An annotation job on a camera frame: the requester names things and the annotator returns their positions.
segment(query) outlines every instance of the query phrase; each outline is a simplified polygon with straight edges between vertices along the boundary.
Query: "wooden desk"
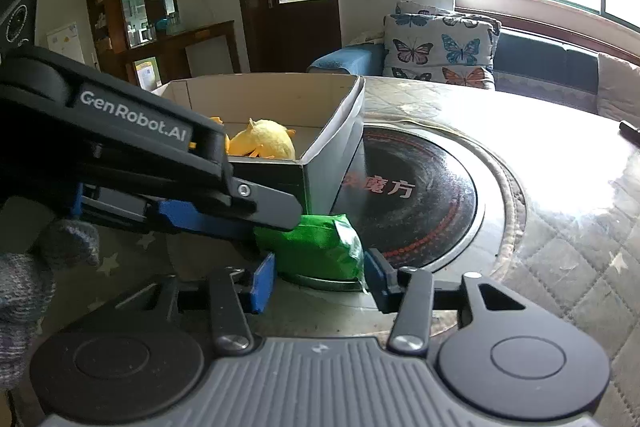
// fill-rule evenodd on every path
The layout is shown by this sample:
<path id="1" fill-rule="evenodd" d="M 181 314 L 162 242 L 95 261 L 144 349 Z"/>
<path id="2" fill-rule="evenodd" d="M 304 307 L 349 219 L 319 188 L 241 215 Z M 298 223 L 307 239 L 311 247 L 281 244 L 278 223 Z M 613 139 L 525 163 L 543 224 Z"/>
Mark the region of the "wooden desk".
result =
<path id="1" fill-rule="evenodd" d="M 158 62 L 162 83 L 165 84 L 171 80 L 189 78 L 191 76 L 185 48 L 216 37 L 225 38 L 234 73 L 240 73 L 240 58 L 238 56 L 234 21 L 203 26 L 173 35 L 158 34 L 158 38 L 155 41 L 118 53 L 116 57 L 126 67 L 126 80 L 136 86 L 138 85 L 138 77 L 133 63 L 144 58 L 155 57 Z"/>

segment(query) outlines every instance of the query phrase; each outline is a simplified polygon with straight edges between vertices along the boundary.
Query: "butterfly pillow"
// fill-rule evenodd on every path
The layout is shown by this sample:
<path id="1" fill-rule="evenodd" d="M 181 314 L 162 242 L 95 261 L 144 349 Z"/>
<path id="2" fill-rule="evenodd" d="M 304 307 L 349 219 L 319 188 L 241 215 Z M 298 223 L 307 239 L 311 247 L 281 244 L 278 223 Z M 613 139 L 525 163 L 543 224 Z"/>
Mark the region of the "butterfly pillow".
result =
<path id="1" fill-rule="evenodd" d="M 426 4 L 420 4 L 416 1 L 398 1 L 396 3 L 396 13 L 417 13 L 420 15 L 444 15 L 452 16 L 456 12 L 451 10 L 444 10 L 442 8 L 436 8 L 435 6 L 428 6 Z"/>
<path id="2" fill-rule="evenodd" d="M 489 22 L 425 14 L 385 17 L 385 76 L 494 89 Z"/>

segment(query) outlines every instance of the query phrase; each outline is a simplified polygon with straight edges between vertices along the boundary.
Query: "yellow plush toy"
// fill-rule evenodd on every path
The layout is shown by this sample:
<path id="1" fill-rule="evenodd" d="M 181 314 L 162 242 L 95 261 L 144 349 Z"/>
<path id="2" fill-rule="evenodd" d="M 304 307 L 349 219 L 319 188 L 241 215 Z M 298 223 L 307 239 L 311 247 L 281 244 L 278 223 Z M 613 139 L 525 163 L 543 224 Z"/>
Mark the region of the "yellow plush toy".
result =
<path id="1" fill-rule="evenodd" d="M 222 120 L 216 116 L 212 116 L 209 120 L 213 120 L 216 123 L 222 125 Z M 197 147 L 196 142 L 189 142 L 189 149 L 195 149 Z M 225 134 L 225 152 L 229 154 L 229 137 Z"/>
<path id="2" fill-rule="evenodd" d="M 209 120 L 213 120 L 214 122 L 222 125 L 222 120 L 220 120 L 220 118 L 216 116 L 212 116 L 211 118 L 209 118 Z M 229 154 L 229 137 L 226 134 L 225 134 L 225 152 Z"/>
<path id="3" fill-rule="evenodd" d="M 229 142 L 228 153 L 231 156 L 276 158 L 278 160 L 295 160 L 291 137 L 296 132 L 271 120 L 249 119 L 249 125 Z"/>

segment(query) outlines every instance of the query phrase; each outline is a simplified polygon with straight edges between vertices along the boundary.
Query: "cardboard box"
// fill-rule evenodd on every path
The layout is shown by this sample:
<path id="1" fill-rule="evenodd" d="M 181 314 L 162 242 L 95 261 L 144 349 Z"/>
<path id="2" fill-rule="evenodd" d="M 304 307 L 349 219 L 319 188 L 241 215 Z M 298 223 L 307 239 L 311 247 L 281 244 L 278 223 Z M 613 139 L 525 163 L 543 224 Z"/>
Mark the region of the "cardboard box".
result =
<path id="1" fill-rule="evenodd" d="M 154 93 L 204 116 L 229 138 L 249 118 L 296 131 L 296 160 L 230 156 L 234 176 L 293 194 L 306 214 L 329 214 L 362 138 L 365 81 L 348 74 L 246 73 L 174 80 Z"/>

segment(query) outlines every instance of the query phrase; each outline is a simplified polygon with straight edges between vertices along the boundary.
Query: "gray glove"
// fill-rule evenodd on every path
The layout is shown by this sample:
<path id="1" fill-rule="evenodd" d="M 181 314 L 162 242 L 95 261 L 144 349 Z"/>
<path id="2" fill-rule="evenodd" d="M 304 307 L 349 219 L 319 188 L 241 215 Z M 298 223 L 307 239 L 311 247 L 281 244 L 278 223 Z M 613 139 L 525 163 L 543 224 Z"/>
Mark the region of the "gray glove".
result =
<path id="1" fill-rule="evenodd" d="M 52 269 L 97 266 L 98 231 L 71 219 L 50 223 L 29 253 L 0 254 L 0 389 L 15 387 L 56 283 Z"/>

